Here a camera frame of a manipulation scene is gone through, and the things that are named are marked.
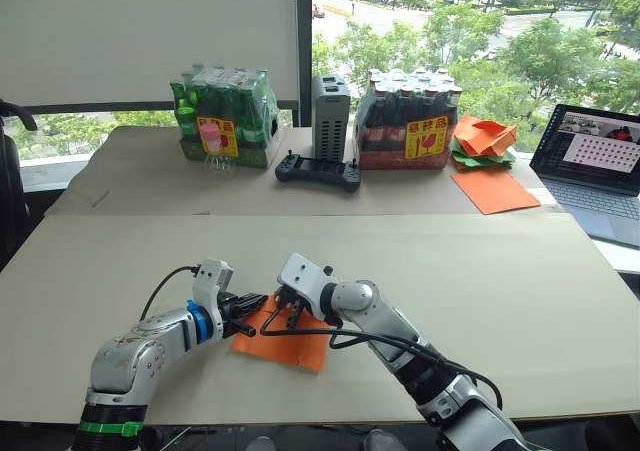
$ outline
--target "orange paper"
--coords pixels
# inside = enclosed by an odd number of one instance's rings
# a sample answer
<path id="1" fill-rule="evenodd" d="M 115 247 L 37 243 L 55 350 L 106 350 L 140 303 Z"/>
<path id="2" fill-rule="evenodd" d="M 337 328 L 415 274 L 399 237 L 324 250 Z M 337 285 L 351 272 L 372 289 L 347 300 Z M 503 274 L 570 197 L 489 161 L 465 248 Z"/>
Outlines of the orange paper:
<path id="1" fill-rule="evenodd" d="M 479 169 L 451 177 L 482 214 L 540 206 L 540 201 L 502 169 Z"/>
<path id="2" fill-rule="evenodd" d="M 516 127 L 465 114 L 454 135 L 469 156 L 504 156 L 507 148 L 516 142 Z"/>
<path id="3" fill-rule="evenodd" d="M 269 296 L 264 306 L 245 319 L 247 324 L 255 327 L 258 332 L 253 338 L 238 334 L 231 345 L 231 349 L 241 353 L 251 354 L 269 361 L 281 364 L 302 366 L 319 372 L 324 367 L 329 347 L 329 335 L 309 336 L 263 336 L 260 326 L 276 309 L 274 296 Z M 285 308 L 273 320 L 269 330 L 286 329 L 290 310 Z M 300 315 L 297 328 L 329 328 L 323 321 L 319 321 L 306 310 Z"/>

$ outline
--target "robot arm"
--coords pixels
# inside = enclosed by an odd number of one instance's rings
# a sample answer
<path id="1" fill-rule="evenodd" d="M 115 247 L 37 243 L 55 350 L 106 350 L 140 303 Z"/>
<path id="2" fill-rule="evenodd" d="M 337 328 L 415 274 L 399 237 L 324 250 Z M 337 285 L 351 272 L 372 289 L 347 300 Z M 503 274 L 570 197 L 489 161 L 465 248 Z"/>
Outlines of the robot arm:
<path id="1" fill-rule="evenodd" d="M 194 272 L 194 300 L 186 308 L 145 319 L 100 348 L 71 450 L 139 449 L 147 406 L 169 368 L 207 342 L 236 332 L 255 335 L 241 318 L 258 309 L 266 296 L 227 293 L 233 268 L 224 261 L 205 259 Z"/>
<path id="2" fill-rule="evenodd" d="M 288 327 L 295 328 L 306 308 L 330 325 L 340 327 L 342 320 L 350 321 L 367 333 L 417 343 L 444 361 L 374 283 L 341 283 L 330 274 L 330 269 L 323 270 L 299 254 L 291 255 L 278 277 L 282 284 L 279 306 L 292 306 Z M 391 344 L 369 341 L 369 346 L 415 400 L 420 414 L 439 428 L 442 449 L 529 449 L 515 425 L 460 370 Z"/>

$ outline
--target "black controller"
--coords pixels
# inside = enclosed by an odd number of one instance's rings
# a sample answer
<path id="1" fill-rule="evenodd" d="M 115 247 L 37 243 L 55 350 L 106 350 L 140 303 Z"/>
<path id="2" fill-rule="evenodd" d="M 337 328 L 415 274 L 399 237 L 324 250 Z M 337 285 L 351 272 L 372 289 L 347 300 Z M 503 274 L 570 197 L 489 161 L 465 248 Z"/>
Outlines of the black controller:
<path id="1" fill-rule="evenodd" d="M 289 154 L 276 167 L 276 178 L 282 182 L 304 179 L 337 184 L 352 193 L 360 187 L 360 168 L 355 159 L 351 163 L 338 163 L 326 159 L 303 158 L 289 150 Z"/>

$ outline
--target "green band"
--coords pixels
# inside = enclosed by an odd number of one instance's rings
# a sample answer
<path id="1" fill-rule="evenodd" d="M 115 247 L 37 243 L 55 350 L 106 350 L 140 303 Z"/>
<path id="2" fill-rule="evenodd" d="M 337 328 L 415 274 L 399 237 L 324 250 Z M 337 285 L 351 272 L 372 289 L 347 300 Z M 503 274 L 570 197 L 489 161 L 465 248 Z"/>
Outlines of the green band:
<path id="1" fill-rule="evenodd" d="M 137 436 L 143 427 L 144 423 L 136 421 L 127 421 L 126 423 L 119 424 L 89 423 L 87 421 L 80 421 L 78 429 L 87 433 L 119 434 L 125 438 L 130 438 L 132 436 Z"/>

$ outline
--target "black cable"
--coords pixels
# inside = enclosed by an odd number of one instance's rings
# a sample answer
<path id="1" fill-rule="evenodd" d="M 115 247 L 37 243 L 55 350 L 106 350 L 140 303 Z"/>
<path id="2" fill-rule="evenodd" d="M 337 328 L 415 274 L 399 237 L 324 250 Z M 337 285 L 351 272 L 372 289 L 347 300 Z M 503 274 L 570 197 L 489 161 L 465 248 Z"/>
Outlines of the black cable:
<path id="1" fill-rule="evenodd" d="M 410 341 L 408 339 L 400 338 L 397 336 L 383 336 L 378 334 L 366 333 L 364 331 L 352 331 L 352 330 L 344 330 L 344 329 L 282 329 L 269 331 L 268 327 L 271 325 L 273 320 L 278 316 L 280 310 L 282 308 L 278 307 L 276 310 L 269 316 L 269 318 L 262 324 L 260 327 L 260 334 L 264 336 L 305 336 L 305 335 L 329 335 L 329 336 L 350 336 L 357 339 L 352 339 L 347 341 L 346 343 L 335 343 L 334 341 L 334 349 L 341 349 L 347 346 L 353 346 L 354 344 L 367 342 L 367 341 L 378 341 L 381 343 L 388 344 L 390 346 L 395 346 L 398 349 L 401 349 L 405 352 L 411 353 L 414 356 L 419 356 L 433 364 L 440 365 L 448 368 L 452 371 L 457 371 L 460 374 L 464 374 L 469 376 L 470 378 L 475 378 L 478 381 L 485 383 L 491 391 L 496 396 L 496 405 L 498 409 L 502 409 L 502 394 L 498 387 L 486 376 L 476 373 L 475 371 L 471 371 L 466 369 L 465 367 L 459 365 L 458 363 L 454 363 L 453 361 L 448 361 L 444 356 L 434 353 L 433 351 L 427 349 L 426 347 L 418 344 L 414 341 Z"/>
<path id="2" fill-rule="evenodd" d="M 198 274 L 199 269 L 200 269 L 200 266 L 180 266 L 179 268 L 174 269 L 169 274 L 167 274 L 165 278 L 162 281 L 160 281 L 160 284 L 156 287 L 156 289 L 153 290 L 153 293 L 151 293 L 151 296 L 149 296 L 149 299 L 147 299 L 147 304 L 144 305 L 144 309 L 142 310 L 142 314 L 140 315 L 140 321 L 144 320 L 144 318 L 147 317 L 147 312 L 149 311 L 149 307 L 151 306 L 151 303 L 157 296 L 160 289 L 162 289 L 162 287 L 165 284 L 167 284 L 167 281 L 169 281 L 176 274 L 181 273 L 182 271 L 191 271 L 194 275 L 196 275 Z"/>

